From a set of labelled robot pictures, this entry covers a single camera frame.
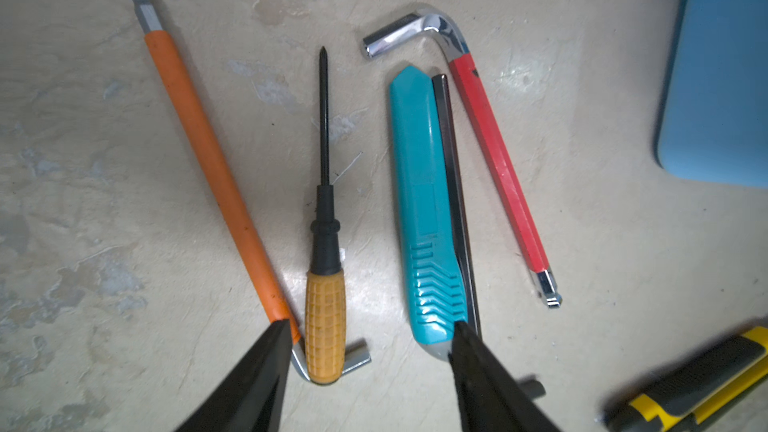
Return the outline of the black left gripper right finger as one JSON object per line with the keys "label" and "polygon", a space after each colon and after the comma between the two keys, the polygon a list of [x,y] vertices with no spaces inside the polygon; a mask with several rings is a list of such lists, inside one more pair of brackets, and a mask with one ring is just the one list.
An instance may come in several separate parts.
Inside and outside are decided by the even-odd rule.
{"label": "black left gripper right finger", "polygon": [[556,431],[534,401],[546,395],[531,376],[517,382],[467,323],[454,325],[449,353],[464,431]]}

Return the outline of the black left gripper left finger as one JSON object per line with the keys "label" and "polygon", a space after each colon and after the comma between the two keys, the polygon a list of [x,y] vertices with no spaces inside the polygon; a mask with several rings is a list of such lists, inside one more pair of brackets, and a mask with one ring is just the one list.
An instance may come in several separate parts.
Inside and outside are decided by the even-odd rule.
{"label": "black left gripper left finger", "polygon": [[277,431],[293,342],[290,324],[270,324],[180,431]]}

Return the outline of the blue plastic tool box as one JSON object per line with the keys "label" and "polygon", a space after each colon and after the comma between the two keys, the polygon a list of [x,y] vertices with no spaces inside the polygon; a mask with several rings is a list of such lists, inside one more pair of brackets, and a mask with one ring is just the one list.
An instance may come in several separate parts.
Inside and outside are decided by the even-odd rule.
{"label": "blue plastic tool box", "polygon": [[679,178],[767,186],[767,0],[681,0],[655,155]]}

